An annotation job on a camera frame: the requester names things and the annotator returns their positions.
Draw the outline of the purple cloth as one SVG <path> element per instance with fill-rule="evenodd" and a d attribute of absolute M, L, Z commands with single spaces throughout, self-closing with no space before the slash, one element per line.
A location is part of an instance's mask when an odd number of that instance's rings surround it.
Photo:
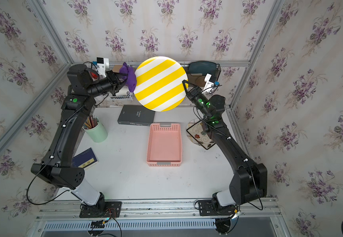
<path fill-rule="evenodd" d="M 125 77 L 126 86 L 128 87 L 129 92 L 133 93 L 137 85 L 137 77 L 133 67 L 129 66 L 126 62 L 124 62 L 119 70 L 119 73 Z"/>

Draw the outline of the yellow striped round plate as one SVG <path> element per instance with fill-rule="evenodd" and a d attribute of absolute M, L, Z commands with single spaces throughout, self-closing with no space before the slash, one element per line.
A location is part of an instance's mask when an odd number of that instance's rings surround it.
<path fill-rule="evenodd" d="M 137 85 L 134 95 L 144 107 L 165 112 L 179 106 L 186 97 L 182 81 L 185 69 L 175 60 L 156 56 L 142 62 L 135 71 Z"/>

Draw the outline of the square floral plate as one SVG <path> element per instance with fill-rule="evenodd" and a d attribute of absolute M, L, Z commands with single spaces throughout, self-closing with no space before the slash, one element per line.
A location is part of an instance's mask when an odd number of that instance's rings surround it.
<path fill-rule="evenodd" d="M 215 142 L 208 136 L 203 129 L 203 122 L 200 119 L 191 120 L 186 126 L 188 139 L 205 150 L 211 149 Z"/>

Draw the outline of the round plaid plate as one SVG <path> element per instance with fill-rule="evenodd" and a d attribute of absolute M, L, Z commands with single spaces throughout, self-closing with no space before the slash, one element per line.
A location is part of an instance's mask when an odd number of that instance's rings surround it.
<path fill-rule="evenodd" d="M 187 133 L 187 137 L 190 140 L 201 139 L 201 137 L 202 137 L 201 120 L 199 118 L 198 119 L 195 118 L 195 119 L 191 120 L 186 126 L 186 133 Z"/>

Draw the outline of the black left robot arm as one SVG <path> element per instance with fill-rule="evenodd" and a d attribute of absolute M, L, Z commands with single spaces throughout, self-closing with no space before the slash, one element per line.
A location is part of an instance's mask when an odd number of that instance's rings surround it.
<path fill-rule="evenodd" d="M 115 95 L 126 84 L 128 74 L 107 71 L 106 76 L 97 81 L 92 74 L 98 75 L 98 72 L 85 64 L 69 68 L 70 90 L 61 107 L 58 129 L 46 155 L 39 164 L 32 165 L 31 172 L 48 184 L 70 191 L 85 207 L 103 211 L 104 195 L 85 179 L 83 168 L 72 166 L 74 148 L 96 104 L 95 98 L 107 93 Z"/>

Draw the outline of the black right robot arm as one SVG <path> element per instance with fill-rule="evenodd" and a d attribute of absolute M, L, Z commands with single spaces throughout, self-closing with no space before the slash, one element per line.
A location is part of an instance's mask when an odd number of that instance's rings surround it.
<path fill-rule="evenodd" d="M 213 194 L 213 207 L 220 209 L 235 204 L 242 205 L 265 197 L 267 168 L 264 164 L 252 160 L 230 134 L 222 118 L 225 111 L 225 98 L 214 95 L 208 99 L 200 87 L 187 80 L 182 81 L 182 85 L 186 97 L 203 114 L 202 128 L 221 149 L 233 170 L 229 188 Z"/>

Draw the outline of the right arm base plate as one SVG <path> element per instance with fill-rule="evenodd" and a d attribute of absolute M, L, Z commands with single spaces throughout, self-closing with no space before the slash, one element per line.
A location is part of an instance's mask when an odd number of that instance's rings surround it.
<path fill-rule="evenodd" d="M 213 199 L 196 200 L 194 208 L 199 211 L 200 216 L 235 216 L 240 212 L 240 207 L 236 204 L 221 206 Z"/>

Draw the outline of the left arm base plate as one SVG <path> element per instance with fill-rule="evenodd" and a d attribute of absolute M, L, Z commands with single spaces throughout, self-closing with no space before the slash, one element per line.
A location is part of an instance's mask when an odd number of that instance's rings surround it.
<path fill-rule="evenodd" d="M 79 218 L 117 218 L 120 216 L 121 201 L 106 201 L 103 207 L 81 204 Z"/>

